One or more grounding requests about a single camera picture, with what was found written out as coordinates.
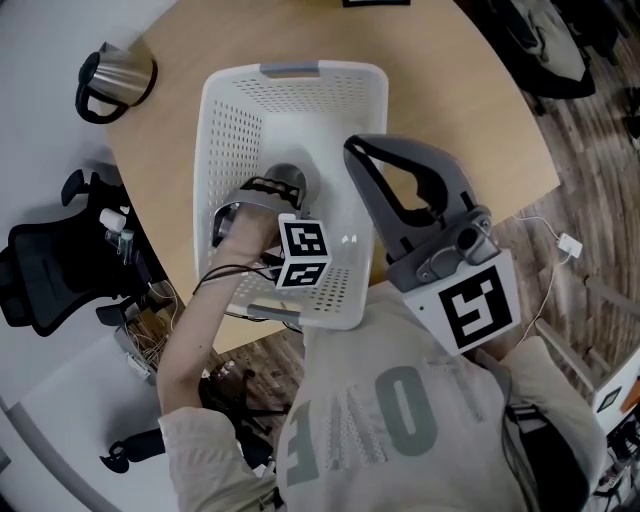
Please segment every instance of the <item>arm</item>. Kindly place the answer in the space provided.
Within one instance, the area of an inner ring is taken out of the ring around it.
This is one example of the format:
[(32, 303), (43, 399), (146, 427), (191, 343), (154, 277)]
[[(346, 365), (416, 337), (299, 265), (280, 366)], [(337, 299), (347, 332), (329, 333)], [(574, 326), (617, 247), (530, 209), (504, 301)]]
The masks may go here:
[[(212, 269), (250, 265), (277, 230), (275, 214), (243, 207), (218, 249)], [(222, 413), (202, 408), (198, 384), (240, 276), (205, 284), (194, 295), (167, 342), (158, 368), (159, 419), (169, 472), (181, 512), (273, 510), (261, 503), (275, 488), (242, 457), (234, 427)]]
[[(229, 264), (250, 265), (273, 240), (277, 227), (274, 213), (244, 206), (218, 248), (212, 269)], [(205, 284), (189, 302), (158, 367), (162, 414), (181, 407), (202, 407), (198, 383), (229, 301), (241, 280), (241, 276), (233, 276)]]

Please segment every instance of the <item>white laundry basket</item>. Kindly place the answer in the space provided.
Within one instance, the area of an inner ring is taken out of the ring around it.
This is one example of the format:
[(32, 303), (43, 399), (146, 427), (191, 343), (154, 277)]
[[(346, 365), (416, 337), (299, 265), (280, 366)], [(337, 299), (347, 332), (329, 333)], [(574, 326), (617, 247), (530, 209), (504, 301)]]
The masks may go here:
[(371, 217), (345, 168), (343, 144), (386, 133), (388, 81), (370, 64), (319, 61), (214, 73), (202, 91), (194, 169), (196, 275), (211, 268), (213, 214), (227, 194), (277, 163), (309, 183), (309, 214), (323, 221), (332, 263), (315, 289), (276, 290), (246, 276), (231, 313), (350, 329), (362, 319), (373, 253)]

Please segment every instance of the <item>gray t-shirt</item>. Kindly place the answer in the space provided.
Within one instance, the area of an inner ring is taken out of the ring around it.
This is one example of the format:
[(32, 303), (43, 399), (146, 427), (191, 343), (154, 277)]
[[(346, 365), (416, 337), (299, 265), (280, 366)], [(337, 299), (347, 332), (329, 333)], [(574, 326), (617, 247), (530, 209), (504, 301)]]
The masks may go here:
[[(249, 470), (220, 413), (184, 408), (160, 419), (181, 511), (272, 508), (275, 485), (289, 512), (526, 509), (502, 451), (493, 375), (447, 355), (393, 288), (370, 290), (358, 328), (306, 330), (305, 345), (276, 477)], [(595, 486), (604, 434), (542, 340), (525, 340), (503, 364), (519, 396), (575, 426), (598, 468), (588, 475)]]

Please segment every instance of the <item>kettle handle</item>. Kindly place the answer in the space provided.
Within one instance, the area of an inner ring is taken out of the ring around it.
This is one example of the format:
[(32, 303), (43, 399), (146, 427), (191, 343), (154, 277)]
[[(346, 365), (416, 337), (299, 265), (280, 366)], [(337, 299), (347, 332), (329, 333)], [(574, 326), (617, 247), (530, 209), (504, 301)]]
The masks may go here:
[[(116, 109), (106, 116), (101, 116), (100, 114), (89, 110), (89, 98), (91, 96), (93, 96), (97, 100), (115, 105)], [(128, 109), (129, 106), (125, 105), (124, 103), (116, 102), (111, 98), (103, 96), (102, 94), (97, 94), (95, 91), (91, 90), (91, 88), (87, 87), (84, 84), (78, 85), (78, 90), (76, 91), (76, 110), (78, 111), (78, 114), (80, 114), (80, 117), (89, 123), (112, 123), (116, 119), (120, 118), (122, 114), (124, 114)]]

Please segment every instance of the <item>basket handle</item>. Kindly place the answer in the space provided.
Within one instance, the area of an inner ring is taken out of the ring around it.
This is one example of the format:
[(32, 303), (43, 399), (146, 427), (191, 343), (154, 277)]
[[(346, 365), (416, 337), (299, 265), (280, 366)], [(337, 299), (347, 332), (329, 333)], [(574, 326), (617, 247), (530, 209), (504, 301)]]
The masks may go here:
[(275, 62), (260, 64), (260, 73), (269, 78), (293, 78), (298, 76), (320, 76), (320, 62)]
[(247, 314), (255, 317), (266, 317), (270, 320), (277, 320), (278, 322), (289, 322), (295, 325), (298, 325), (300, 322), (300, 313), (297, 311), (270, 308), (268, 306), (260, 306), (259, 304), (249, 304), (247, 306)]

